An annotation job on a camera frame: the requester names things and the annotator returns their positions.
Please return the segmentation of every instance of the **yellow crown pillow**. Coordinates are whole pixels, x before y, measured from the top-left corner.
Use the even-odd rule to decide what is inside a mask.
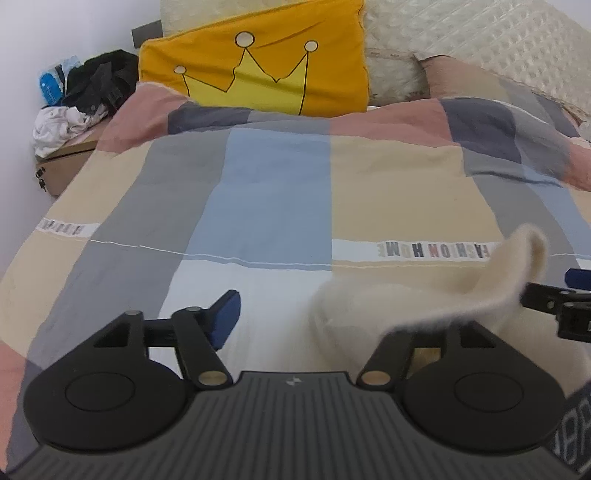
[[[205,106],[308,116],[364,112],[363,0],[309,0],[148,40],[139,79]]]

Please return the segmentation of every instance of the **white wall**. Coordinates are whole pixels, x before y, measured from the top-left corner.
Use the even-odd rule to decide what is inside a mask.
[[[160,18],[160,0],[74,0],[84,13],[91,55],[117,48],[134,52],[131,30]]]
[[[159,18],[159,0],[0,0],[0,277],[52,203],[31,148],[39,73],[72,55],[134,51],[131,29]]]
[[[546,0],[573,20],[591,30],[591,0]]]
[[[34,177],[30,146],[43,105],[37,79],[52,62],[84,49],[77,39],[76,4],[0,0],[0,275],[51,205]]]

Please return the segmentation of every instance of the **blue fabric patch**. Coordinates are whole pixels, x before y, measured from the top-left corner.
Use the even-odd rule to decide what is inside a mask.
[[[591,259],[591,229],[574,204],[568,189],[552,185],[552,177],[542,175],[529,166],[524,166],[523,171],[526,179],[536,182],[528,183],[528,187],[556,219],[573,252],[578,257]]]
[[[481,98],[442,99],[440,102],[454,142],[476,153],[521,163],[513,141],[515,121],[508,108]]]
[[[233,129],[185,258],[330,270],[330,137]]]

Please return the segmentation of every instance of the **black clamp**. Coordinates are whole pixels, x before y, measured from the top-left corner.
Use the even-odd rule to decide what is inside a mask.
[[[591,293],[528,283],[521,304],[554,315],[560,338],[591,343]]]

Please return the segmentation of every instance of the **logo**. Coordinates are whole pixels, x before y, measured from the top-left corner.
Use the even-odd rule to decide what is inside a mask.
[[[251,55],[248,47],[254,42],[255,37],[250,32],[236,35],[235,43],[243,49],[243,53],[227,90],[190,77],[182,65],[178,65],[174,72],[182,75],[189,96],[201,105],[247,106],[256,110],[279,110],[299,115],[306,94],[308,56],[318,49],[318,42],[309,40],[305,43],[303,57],[291,73],[282,79],[275,79],[266,73]]]
[[[286,380],[285,383],[288,384],[290,387],[296,387],[299,384],[301,384],[302,381],[297,377],[293,377],[293,378],[290,378],[289,380]]]

